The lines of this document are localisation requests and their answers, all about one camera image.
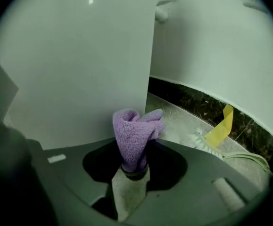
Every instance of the yellow tape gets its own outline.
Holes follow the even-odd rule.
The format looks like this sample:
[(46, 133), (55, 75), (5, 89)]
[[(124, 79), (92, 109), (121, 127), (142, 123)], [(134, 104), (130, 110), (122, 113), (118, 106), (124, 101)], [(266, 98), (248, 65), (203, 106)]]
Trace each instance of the yellow tape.
[(230, 105), (226, 105), (223, 109), (223, 114), (224, 120), (205, 135), (207, 142), (214, 147), (218, 147), (219, 144), (230, 134), (232, 130), (234, 108)]

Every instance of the marble baseboard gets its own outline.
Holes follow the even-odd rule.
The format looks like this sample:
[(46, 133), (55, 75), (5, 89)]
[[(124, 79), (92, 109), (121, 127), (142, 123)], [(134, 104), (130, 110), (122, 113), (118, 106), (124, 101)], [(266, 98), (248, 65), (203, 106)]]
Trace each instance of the marble baseboard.
[[(223, 109), (226, 103), (201, 91), (150, 78), (148, 92), (192, 113), (212, 126), (224, 119)], [(273, 156), (273, 136), (236, 108), (229, 137), (249, 152), (261, 155), (268, 161)]]

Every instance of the gray plastic base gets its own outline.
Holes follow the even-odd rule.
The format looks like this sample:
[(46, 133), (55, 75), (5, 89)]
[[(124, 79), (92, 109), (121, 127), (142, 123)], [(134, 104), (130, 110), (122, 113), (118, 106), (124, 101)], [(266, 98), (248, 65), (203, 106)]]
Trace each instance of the gray plastic base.
[[(107, 195), (110, 184), (93, 180), (82, 165), (85, 155), (113, 141), (114, 138), (44, 151), (38, 142), (30, 140), (33, 165), (60, 225), (119, 224), (91, 208)], [(187, 169), (170, 189), (148, 191), (142, 204), (125, 221), (129, 225), (234, 225), (263, 198), (264, 194), (259, 195), (246, 178), (215, 156), (164, 140), (158, 140), (155, 146), (165, 152), (171, 149), (179, 153), (185, 159)], [(47, 158), (60, 154), (66, 159), (48, 163)], [(230, 213), (212, 185), (217, 178), (226, 178), (247, 205)]]

